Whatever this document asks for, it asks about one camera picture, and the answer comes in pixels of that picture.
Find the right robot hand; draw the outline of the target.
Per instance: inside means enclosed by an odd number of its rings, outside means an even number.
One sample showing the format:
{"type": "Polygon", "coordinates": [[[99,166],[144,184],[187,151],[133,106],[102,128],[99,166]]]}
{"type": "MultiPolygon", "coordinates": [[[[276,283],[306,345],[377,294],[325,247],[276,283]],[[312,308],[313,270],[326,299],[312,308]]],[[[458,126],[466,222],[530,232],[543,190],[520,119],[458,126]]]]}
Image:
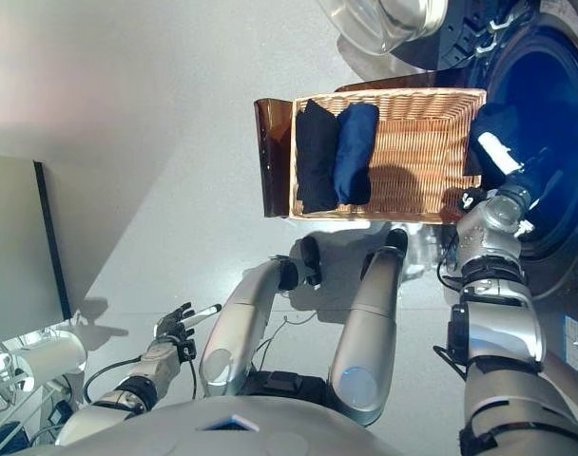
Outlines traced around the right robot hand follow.
{"type": "Polygon", "coordinates": [[[516,177],[518,172],[525,169],[525,164],[521,161],[517,161],[511,155],[511,149],[502,144],[491,132],[481,133],[477,137],[477,142],[491,159],[492,164],[504,176],[504,180],[499,187],[508,184],[509,177],[516,177]]]}

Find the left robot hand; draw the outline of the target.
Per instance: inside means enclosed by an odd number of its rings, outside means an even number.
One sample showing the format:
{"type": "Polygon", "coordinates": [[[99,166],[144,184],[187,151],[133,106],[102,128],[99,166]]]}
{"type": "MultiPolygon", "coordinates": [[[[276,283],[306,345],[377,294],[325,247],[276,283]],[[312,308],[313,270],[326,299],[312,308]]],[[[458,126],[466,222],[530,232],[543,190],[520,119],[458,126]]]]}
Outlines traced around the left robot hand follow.
{"type": "Polygon", "coordinates": [[[222,310],[221,304],[214,304],[202,310],[195,310],[191,302],[186,302],[171,313],[163,316],[154,326],[154,339],[170,339],[175,342],[184,342],[193,333],[194,328],[204,320],[218,314],[222,310]]]}

